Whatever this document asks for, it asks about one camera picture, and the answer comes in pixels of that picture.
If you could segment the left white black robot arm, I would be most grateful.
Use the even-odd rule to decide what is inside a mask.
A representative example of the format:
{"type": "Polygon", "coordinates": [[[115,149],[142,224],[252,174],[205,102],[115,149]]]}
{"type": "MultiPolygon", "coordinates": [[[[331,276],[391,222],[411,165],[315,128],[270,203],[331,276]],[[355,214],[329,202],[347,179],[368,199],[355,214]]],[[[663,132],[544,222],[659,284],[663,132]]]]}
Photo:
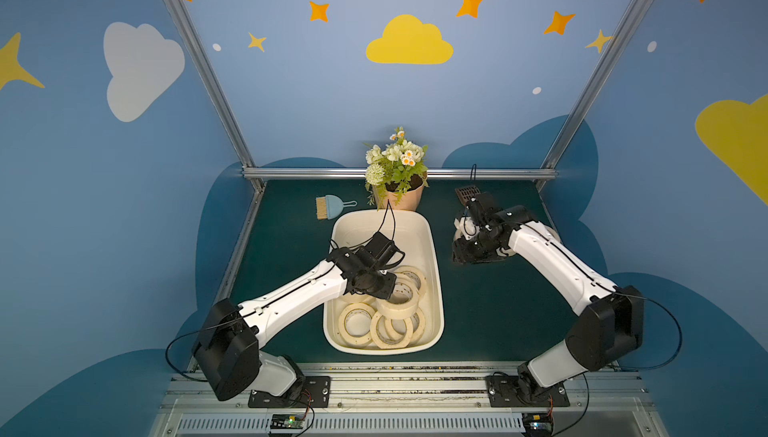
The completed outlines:
{"type": "Polygon", "coordinates": [[[220,401],[247,388],[289,402],[304,390],[305,375],[287,356],[273,356],[263,347],[285,327],[316,307],[345,294],[378,299],[391,297],[404,256],[395,242],[376,232],[356,247],[336,247],[304,275],[261,297],[215,303],[191,353],[220,401]]]}

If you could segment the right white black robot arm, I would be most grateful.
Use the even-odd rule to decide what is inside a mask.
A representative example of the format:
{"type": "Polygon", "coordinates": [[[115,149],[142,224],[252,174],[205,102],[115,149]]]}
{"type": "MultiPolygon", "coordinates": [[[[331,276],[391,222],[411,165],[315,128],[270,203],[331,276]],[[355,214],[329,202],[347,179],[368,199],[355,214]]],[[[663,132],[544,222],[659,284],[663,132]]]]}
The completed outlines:
{"type": "Polygon", "coordinates": [[[621,288],[562,244],[526,207],[503,209],[487,192],[465,199],[454,220],[452,258],[462,264],[521,256],[562,295],[577,316],[564,339],[517,368],[512,388],[526,406],[539,405],[567,379],[598,371],[640,348],[645,304],[636,288],[621,288]]]}

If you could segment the brown slotted scoop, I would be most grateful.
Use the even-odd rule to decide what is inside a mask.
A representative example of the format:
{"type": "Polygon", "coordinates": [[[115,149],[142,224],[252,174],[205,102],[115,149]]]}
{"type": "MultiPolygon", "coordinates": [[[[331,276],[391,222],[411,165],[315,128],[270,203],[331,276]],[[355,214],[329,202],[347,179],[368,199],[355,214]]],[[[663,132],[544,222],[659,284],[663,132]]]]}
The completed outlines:
{"type": "Polygon", "coordinates": [[[455,188],[456,196],[463,207],[473,199],[476,198],[481,190],[476,185],[467,185],[455,188]]]}

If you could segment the small blue dustpan brush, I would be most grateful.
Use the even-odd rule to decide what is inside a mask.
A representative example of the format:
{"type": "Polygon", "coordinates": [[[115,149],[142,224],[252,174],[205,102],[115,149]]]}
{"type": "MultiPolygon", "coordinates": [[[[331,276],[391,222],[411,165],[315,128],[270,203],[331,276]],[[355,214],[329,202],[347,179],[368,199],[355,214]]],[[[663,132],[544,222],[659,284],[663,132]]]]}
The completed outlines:
{"type": "Polygon", "coordinates": [[[357,205],[356,200],[344,201],[337,195],[316,197],[316,217],[318,220],[332,220],[337,218],[346,208],[354,208],[357,205]]]}

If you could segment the potted white flower plant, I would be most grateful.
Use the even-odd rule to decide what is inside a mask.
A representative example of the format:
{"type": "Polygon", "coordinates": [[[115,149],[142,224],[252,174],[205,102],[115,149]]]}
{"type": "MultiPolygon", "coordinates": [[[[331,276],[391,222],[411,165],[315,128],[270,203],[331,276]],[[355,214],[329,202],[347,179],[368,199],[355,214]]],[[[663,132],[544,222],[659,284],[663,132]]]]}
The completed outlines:
{"type": "Polygon", "coordinates": [[[365,187],[368,202],[377,209],[415,211],[428,186],[428,150],[409,140],[403,126],[396,127],[384,148],[370,145],[365,154],[365,187]]]}

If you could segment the left green circuit board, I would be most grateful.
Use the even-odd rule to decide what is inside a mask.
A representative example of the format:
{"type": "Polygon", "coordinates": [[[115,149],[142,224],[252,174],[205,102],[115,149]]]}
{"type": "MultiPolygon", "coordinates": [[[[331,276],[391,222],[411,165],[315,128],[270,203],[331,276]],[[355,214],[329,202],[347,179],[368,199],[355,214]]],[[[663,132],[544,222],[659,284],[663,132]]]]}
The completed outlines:
{"type": "Polygon", "coordinates": [[[297,414],[273,414],[269,421],[269,430],[299,432],[303,431],[308,425],[307,417],[301,417],[297,414]]]}

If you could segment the green circuit board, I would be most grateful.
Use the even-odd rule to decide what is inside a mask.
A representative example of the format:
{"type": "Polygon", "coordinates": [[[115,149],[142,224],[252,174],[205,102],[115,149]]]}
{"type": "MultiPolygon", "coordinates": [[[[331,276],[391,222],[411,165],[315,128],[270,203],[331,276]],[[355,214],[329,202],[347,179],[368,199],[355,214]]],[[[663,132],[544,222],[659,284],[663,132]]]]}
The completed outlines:
{"type": "Polygon", "coordinates": [[[526,437],[551,437],[554,434],[553,417],[548,413],[524,413],[522,424],[526,437]]]}
{"type": "Polygon", "coordinates": [[[307,417],[301,417],[297,414],[273,414],[269,421],[269,430],[299,432],[303,431],[308,425],[307,417]]]}

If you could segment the right green circuit board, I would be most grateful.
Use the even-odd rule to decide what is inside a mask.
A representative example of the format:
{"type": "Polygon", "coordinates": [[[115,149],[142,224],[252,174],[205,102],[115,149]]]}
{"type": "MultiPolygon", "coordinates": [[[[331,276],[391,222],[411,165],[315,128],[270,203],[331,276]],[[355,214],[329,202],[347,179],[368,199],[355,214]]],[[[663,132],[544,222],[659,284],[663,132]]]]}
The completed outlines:
{"type": "Polygon", "coordinates": [[[548,413],[524,413],[522,424],[526,437],[551,437],[554,434],[553,417],[548,413]]]}

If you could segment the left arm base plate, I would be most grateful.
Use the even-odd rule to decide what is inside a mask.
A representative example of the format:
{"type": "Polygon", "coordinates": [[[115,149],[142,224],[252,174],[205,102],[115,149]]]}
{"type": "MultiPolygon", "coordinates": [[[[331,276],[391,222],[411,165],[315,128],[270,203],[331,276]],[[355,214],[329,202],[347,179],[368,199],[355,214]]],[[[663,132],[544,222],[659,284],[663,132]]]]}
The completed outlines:
{"type": "Polygon", "coordinates": [[[329,376],[299,377],[283,394],[272,395],[266,391],[252,390],[249,408],[327,408],[331,390],[329,376]]]}

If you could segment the left side aluminium rail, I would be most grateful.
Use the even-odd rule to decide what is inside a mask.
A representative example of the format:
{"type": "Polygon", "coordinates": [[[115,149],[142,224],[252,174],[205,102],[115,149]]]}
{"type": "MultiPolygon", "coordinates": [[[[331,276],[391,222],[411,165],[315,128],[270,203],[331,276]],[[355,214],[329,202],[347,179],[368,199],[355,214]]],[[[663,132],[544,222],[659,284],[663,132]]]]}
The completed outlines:
{"type": "Polygon", "coordinates": [[[236,282],[237,275],[241,267],[241,264],[248,246],[248,242],[250,239],[250,235],[251,235],[251,232],[257,217],[257,213],[262,201],[263,193],[264,193],[263,189],[257,188],[253,195],[253,199],[249,205],[248,211],[245,216],[245,220],[243,222],[242,228],[238,235],[238,239],[235,243],[233,253],[231,255],[227,268],[225,270],[225,273],[222,278],[219,289],[217,291],[216,297],[214,299],[215,302],[218,302],[224,298],[229,297],[232,293],[232,289],[236,282]]]}

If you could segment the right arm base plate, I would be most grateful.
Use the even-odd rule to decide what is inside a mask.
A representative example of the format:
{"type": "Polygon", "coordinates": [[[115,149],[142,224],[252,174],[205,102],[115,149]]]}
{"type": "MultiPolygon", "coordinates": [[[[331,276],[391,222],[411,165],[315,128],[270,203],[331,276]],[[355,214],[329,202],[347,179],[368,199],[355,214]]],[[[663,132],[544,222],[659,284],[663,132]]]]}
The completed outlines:
{"type": "Polygon", "coordinates": [[[487,396],[492,407],[570,406],[562,384],[543,388],[516,375],[495,372],[485,377],[487,396]]]}

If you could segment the right aluminium frame post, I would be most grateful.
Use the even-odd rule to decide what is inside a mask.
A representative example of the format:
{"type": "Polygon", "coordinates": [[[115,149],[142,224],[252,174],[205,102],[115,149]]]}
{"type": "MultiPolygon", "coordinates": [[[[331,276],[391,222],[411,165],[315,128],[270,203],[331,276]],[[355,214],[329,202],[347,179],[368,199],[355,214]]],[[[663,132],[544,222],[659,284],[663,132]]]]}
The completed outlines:
{"type": "Polygon", "coordinates": [[[602,52],[602,56],[541,164],[540,170],[545,172],[548,178],[536,180],[538,191],[541,191],[548,181],[557,177],[557,165],[653,3],[654,0],[630,0],[626,11],[614,29],[614,35],[608,43],[608,49],[602,52]]]}

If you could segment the aluminium frame post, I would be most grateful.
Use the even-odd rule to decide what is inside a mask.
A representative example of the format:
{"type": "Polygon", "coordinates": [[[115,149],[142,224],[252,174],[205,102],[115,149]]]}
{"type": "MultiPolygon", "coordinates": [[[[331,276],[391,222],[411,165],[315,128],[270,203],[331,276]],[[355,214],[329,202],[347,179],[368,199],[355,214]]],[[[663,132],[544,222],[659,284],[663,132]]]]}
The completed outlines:
{"type": "Polygon", "coordinates": [[[626,11],[614,29],[614,35],[608,43],[608,49],[602,52],[602,56],[541,164],[540,170],[545,172],[548,178],[536,180],[538,191],[541,191],[548,181],[557,177],[557,165],[653,3],[654,0],[630,0],[626,11]]]}
{"type": "Polygon", "coordinates": [[[265,185],[258,177],[247,177],[246,170],[256,167],[250,150],[231,105],[226,98],[223,88],[215,74],[210,59],[206,54],[202,40],[195,29],[184,0],[163,0],[166,8],[181,36],[181,39],[191,57],[191,60],[202,80],[208,96],[228,135],[230,143],[237,154],[242,166],[243,177],[251,182],[258,194],[264,192],[265,185]]]}

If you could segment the aluminium front rail bed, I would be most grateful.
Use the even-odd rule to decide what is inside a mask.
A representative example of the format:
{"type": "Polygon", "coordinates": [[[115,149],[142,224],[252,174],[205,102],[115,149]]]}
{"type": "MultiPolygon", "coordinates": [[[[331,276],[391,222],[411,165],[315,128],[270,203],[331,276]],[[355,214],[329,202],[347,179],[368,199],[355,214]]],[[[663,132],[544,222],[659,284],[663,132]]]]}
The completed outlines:
{"type": "Polygon", "coordinates": [[[636,372],[600,371],[562,385],[570,406],[492,407],[485,377],[513,375],[503,361],[309,363],[329,376],[327,408],[249,408],[253,388],[218,401],[204,384],[172,379],[152,436],[525,436],[524,413],[548,413],[554,436],[665,436],[636,372]],[[303,431],[269,430],[273,414],[307,417],[303,431]]]}

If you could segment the left aluminium frame post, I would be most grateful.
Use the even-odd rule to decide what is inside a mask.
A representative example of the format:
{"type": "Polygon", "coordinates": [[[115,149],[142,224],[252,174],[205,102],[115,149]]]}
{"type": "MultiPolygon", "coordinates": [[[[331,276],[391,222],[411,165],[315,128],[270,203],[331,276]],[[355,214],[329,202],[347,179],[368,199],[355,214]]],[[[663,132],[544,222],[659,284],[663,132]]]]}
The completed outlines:
{"type": "Polygon", "coordinates": [[[215,74],[210,59],[206,54],[202,40],[195,29],[184,0],[163,0],[166,8],[181,36],[181,39],[191,57],[191,60],[202,80],[208,96],[228,135],[230,143],[237,154],[242,166],[243,177],[251,182],[258,194],[264,192],[265,185],[258,177],[247,177],[246,170],[256,167],[250,150],[231,105],[226,98],[223,88],[215,74]]]}

